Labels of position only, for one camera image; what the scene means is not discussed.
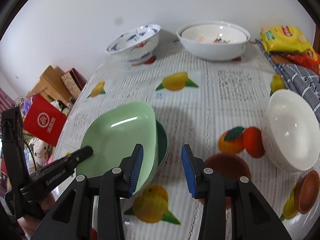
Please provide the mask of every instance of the snack package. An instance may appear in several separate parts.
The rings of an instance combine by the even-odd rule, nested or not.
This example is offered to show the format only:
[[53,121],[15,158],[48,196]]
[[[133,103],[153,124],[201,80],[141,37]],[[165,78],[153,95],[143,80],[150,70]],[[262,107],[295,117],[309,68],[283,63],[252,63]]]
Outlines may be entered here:
[[267,53],[271,51],[302,53],[308,49],[314,52],[304,34],[294,26],[262,28],[260,36]]
[[307,49],[306,51],[295,54],[295,53],[281,53],[282,57],[287,58],[293,63],[302,67],[308,68],[313,72],[320,74],[320,55],[315,51]]

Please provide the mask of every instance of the blue and white bowl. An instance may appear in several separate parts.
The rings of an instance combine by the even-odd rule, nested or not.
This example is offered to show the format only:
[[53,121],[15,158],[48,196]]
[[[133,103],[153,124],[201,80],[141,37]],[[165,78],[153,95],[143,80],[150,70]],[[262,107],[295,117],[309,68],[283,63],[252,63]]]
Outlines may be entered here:
[[111,42],[106,48],[106,53],[134,65],[146,62],[152,57],[152,52],[158,45],[160,29],[157,24],[132,29]]

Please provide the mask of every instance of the orange fruit print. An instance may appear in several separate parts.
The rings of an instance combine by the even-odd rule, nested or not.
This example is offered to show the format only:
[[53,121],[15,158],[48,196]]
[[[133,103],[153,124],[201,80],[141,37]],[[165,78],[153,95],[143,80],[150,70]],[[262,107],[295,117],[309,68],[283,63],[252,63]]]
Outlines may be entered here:
[[224,138],[229,131],[223,133],[218,141],[219,150],[223,153],[237,154],[244,150],[242,133],[233,141],[225,141]]
[[253,158],[261,158],[265,150],[261,139],[261,130],[257,127],[248,127],[243,132],[243,145]]

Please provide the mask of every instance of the human hand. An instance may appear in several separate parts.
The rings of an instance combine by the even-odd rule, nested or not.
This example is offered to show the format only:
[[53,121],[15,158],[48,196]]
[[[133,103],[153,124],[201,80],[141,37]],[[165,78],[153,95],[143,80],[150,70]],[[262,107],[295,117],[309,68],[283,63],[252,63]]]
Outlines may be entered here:
[[[43,201],[40,202],[40,206],[43,209],[43,211],[46,212],[54,205],[54,203],[55,203],[54,197],[52,193],[49,193],[49,195]],[[41,221],[39,219],[29,215],[25,215],[18,219],[18,223],[23,229],[24,233],[30,237],[36,231],[36,228],[38,227],[40,222]]]

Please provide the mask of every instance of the white wall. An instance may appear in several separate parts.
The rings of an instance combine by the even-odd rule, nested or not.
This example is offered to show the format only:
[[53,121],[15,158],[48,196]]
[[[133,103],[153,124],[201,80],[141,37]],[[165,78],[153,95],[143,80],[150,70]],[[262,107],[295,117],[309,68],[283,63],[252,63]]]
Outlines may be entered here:
[[29,0],[0,42],[0,70],[18,94],[31,90],[48,65],[75,67],[89,78],[124,31],[158,23],[175,33],[195,20],[230,21],[253,39],[270,25],[296,25],[310,42],[315,32],[297,0]]
[[0,71],[0,88],[13,100],[18,99],[17,93],[12,89],[9,83],[6,81],[5,77]]

